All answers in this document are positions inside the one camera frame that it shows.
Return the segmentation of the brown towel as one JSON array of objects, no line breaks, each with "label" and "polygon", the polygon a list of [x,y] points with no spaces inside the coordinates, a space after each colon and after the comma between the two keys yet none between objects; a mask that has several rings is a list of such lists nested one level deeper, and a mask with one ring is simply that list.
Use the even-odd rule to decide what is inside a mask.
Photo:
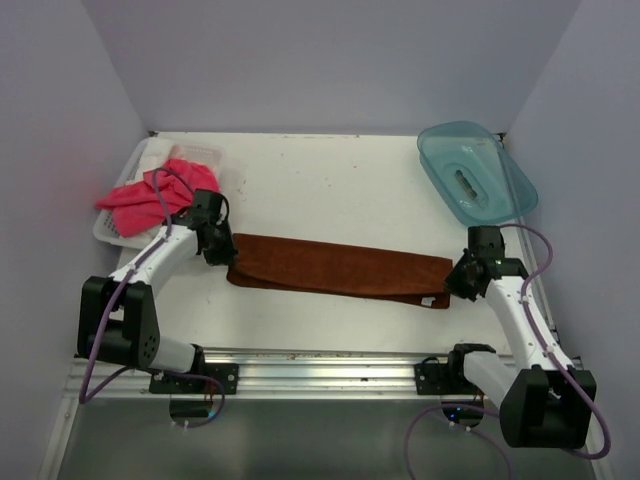
[{"label": "brown towel", "polygon": [[236,286],[386,300],[444,310],[448,258],[252,234],[236,234],[226,278]]}]

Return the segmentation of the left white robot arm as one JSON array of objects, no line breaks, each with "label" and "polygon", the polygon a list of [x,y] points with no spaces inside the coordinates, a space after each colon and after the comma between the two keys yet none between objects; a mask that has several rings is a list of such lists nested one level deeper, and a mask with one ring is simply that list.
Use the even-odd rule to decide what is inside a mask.
[{"label": "left white robot arm", "polygon": [[209,266],[229,266],[237,250],[229,225],[229,202],[198,189],[192,204],[164,222],[133,260],[107,277],[82,286],[77,354],[144,371],[172,372],[185,392],[201,390],[208,369],[201,348],[160,331],[155,299],[178,267],[196,256]]}]

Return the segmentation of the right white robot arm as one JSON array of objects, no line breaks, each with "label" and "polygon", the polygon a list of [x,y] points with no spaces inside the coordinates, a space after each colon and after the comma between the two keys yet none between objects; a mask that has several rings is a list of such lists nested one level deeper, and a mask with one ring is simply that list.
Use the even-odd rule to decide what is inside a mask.
[{"label": "right white robot arm", "polygon": [[444,285],[458,298],[486,301],[515,365],[508,367],[488,345],[457,344],[445,379],[454,391],[475,386],[489,397],[509,446],[577,450],[586,442],[596,381],[558,345],[529,292],[531,282],[524,263],[507,257],[500,227],[469,228],[468,245]]}]

